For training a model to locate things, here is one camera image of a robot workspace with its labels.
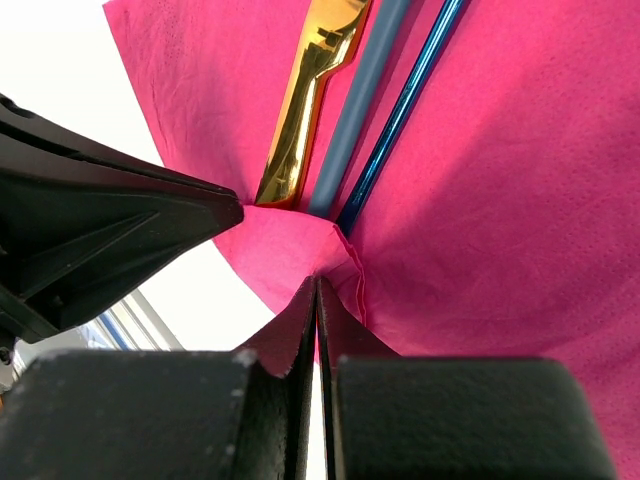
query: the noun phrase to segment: cloth fold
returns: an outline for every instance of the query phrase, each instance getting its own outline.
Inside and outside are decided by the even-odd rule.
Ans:
[[[167,167],[251,205],[308,4],[106,4]],[[336,209],[440,6],[412,5]],[[248,206],[218,248],[275,311],[325,273],[405,355],[565,363],[621,477],[640,478],[638,25],[635,0],[472,0],[350,243],[330,222]],[[301,211],[361,53],[329,82]]]

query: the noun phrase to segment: pink cloth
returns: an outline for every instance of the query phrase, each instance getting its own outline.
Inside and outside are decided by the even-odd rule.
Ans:
[[[308,4],[106,5],[168,167],[253,201]],[[440,5],[412,7],[340,204]],[[216,244],[275,311],[321,271],[403,354],[564,362],[620,474],[640,478],[638,25],[637,0],[471,1],[350,244],[251,206]],[[354,71],[329,82],[303,211]]]

